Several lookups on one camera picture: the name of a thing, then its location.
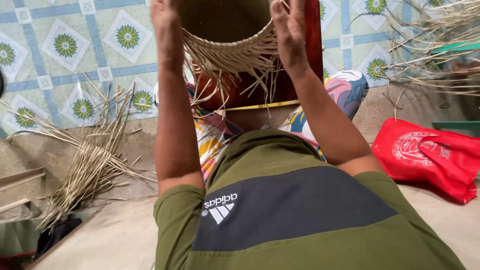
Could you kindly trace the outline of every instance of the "adidas text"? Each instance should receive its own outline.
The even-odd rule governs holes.
[[[210,206],[217,206],[219,204],[224,205],[229,201],[233,201],[237,198],[237,194],[233,193],[227,196],[222,196],[220,198],[216,198],[215,200],[210,200],[209,202],[205,202],[205,208],[209,208]]]

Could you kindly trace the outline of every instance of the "white printed logo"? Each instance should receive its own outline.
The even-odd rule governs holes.
[[[432,151],[433,153],[438,154],[438,156],[440,156],[441,158],[448,159],[448,156],[450,155],[450,150],[444,148],[443,146],[440,146],[431,141],[424,141],[419,145],[419,142],[427,136],[436,136],[436,134],[432,134],[429,132],[412,132],[402,135],[393,144],[393,155],[399,161],[407,165],[433,165],[433,161],[420,151],[419,147],[422,147]]]
[[[235,204],[227,202],[233,201],[237,198],[237,194],[233,193],[227,196],[222,196],[220,198],[216,198],[215,200],[210,200],[208,202],[205,202],[205,208],[209,207],[214,207],[212,209],[209,209],[208,211],[212,214],[213,218],[215,219],[217,224],[220,224],[222,220],[230,213],[230,210],[232,210],[233,206]],[[202,216],[208,215],[207,210],[202,211]]]

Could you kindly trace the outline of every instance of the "bag handle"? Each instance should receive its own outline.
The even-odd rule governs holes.
[[[464,138],[459,138],[450,134],[451,136],[426,136],[419,141],[419,151],[422,152],[425,156],[435,161],[443,169],[448,171],[448,174],[456,177],[456,179],[465,184],[469,184],[473,179],[471,175],[467,174],[462,167],[454,165],[452,162],[441,158],[437,153],[433,153],[431,150],[421,147],[422,143],[429,141],[438,144],[440,147],[447,148],[449,150],[462,151],[468,153],[470,156],[480,158],[480,153],[475,149],[480,149],[480,143],[476,146],[474,141],[465,140]]]

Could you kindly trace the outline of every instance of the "black object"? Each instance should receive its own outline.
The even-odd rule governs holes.
[[[3,80],[3,74],[1,73],[1,69],[0,69],[0,98],[4,90],[5,90],[5,81]]]
[[[81,219],[58,221],[53,226],[53,231],[50,232],[50,229],[44,230],[38,238],[35,258],[45,254],[56,243],[60,242],[60,240],[71,233],[76,227],[80,226],[80,224],[82,224]]]

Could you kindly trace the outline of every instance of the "hand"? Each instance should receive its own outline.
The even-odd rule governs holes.
[[[156,36],[159,70],[183,74],[183,31],[177,13],[179,0],[152,0],[150,18]]]
[[[305,51],[304,13],[304,0],[290,0],[290,14],[279,0],[270,5],[278,40],[278,54],[292,81],[302,77],[310,69]]]

